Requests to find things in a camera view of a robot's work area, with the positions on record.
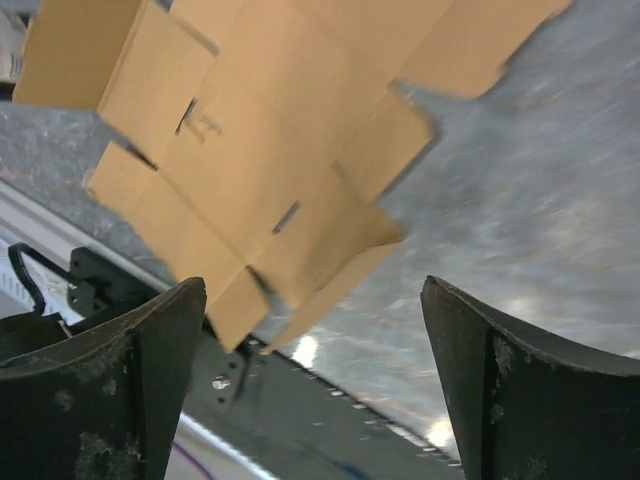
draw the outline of unfolded cardboard box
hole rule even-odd
[[[377,196],[432,139],[395,80],[473,98],[570,0],[44,0],[16,102],[91,109],[91,193],[182,279],[227,349],[266,315],[303,334],[403,238]]]

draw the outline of screw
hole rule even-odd
[[[227,377],[223,375],[216,377],[216,379],[211,383],[211,386],[216,390],[224,390],[230,385],[231,385],[231,380],[229,380]]]

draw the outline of gray metal surface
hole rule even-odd
[[[402,248],[284,351],[454,449],[418,294],[435,274],[587,345],[640,358],[640,0],[577,0],[473,102],[414,92],[441,139],[382,200]],[[0,178],[168,279],[84,192],[111,130],[0,105]],[[259,327],[268,339],[286,309]]]

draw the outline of metal table surface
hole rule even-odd
[[[418,298],[427,274],[640,358],[639,25],[640,0],[576,0],[484,97],[412,92],[441,138],[381,200],[409,237],[283,351],[451,452]],[[112,136],[89,113],[2,104],[0,179],[168,279],[133,230],[84,191]],[[276,306],[258,335],[269,339],[285,317]]]

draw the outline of purple cable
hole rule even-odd
[[[191,464],[200,474],[206,478],[207,480],[216,480],[216,477],[211,475],[209,470],[207,470],[202,463],[200,463],[193,455],[187,452],[183,447],[178,445],[176,442],[173,442],[173,448],[178,454],[184,458],[187,462]]]

